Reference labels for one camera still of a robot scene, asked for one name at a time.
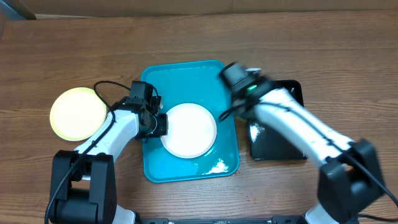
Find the white plate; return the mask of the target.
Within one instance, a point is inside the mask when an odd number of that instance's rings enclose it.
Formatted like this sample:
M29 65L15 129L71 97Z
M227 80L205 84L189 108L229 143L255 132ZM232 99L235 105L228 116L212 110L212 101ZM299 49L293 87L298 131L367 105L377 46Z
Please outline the white plate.
M183 103L167 112L168 130L161 142L166 150L182 159L193 159L206 153L217 135L216 121L204 107Z

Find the yellow plate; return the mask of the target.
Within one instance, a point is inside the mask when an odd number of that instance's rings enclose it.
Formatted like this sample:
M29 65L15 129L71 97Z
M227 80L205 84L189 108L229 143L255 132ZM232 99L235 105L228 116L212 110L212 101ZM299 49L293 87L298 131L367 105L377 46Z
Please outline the yellow plate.
M77 87L62 93L50 110L54 133L67 141L92 136L103 124L107 108L91 88Z

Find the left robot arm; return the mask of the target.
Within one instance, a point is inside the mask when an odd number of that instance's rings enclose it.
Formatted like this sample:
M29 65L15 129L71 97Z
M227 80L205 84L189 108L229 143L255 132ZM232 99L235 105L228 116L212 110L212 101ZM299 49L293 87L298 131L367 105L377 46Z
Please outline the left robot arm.
M54 155L45 224L138 221L136 212L117 203L114 164L131 140L165 136L168 121L156 87L133 81L128 90L107 106L107 118L92 137L74 151Z

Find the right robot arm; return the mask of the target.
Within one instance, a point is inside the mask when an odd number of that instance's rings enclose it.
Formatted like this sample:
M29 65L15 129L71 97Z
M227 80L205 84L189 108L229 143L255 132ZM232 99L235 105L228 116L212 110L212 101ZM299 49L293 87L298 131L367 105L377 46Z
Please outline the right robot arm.
M234 113L276 130L310 159L319 171L318 203L306 223L348 223L384 194L384 179L375 147L353 141L306 110L280 82L233 62L220 71L232 94Z

